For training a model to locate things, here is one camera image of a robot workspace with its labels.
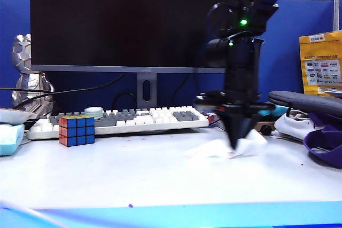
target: keyboard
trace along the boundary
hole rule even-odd
[[[26,132],[26,137],[30,140],[57,139],[59,117],[73,115],[84,113],[59,113],[57,116],[42,117]],[[208,118],[192,106],[124,109],[121,112],[112,110],[103,111],[103,117],[95,119],[95,135],[200,128],[208,125]]]

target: yellow package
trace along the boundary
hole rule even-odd
[[[325,91],[342,90],[342,32],[299,37],[304,93],[330,96]]]

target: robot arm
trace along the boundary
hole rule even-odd
[[[263,40],[255,38],[266,31],[266,23],[278,9],[277,0],[231,0],[226,4],[224,27],[219,39],[208,43],[206,59],[212,67],[226,67],[224,90],[198,96],[195,104],[212,108],[221,118],[231,146],[245,138],[259,120],[258,112],[273,109],[272,104],[256,103],[258,69]]]

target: silver figurine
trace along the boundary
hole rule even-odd
[[[55,88],[50,83],[43,72],[31,70],[31,35],[18,35],[14,39],[12,48],[12,64],[20,72],[20,77],[15,85],[21,89],[46,90],[54,92]],[[42,95],[40,92],[21,92],[13,91],[12,105],[16,106],[24,100]],[[18,109],[26,112],[36,113],[38,116],[43,116],[51,113],[53,108],[52,96],[38,98],[29,102]]]

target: purple bag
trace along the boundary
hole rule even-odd
[[[309,113],[309,117],[317,126],[325,126],[321,130],[310,132],[303,140],[308,150],[327,164],[342,168],[342,118],[329,114]]]

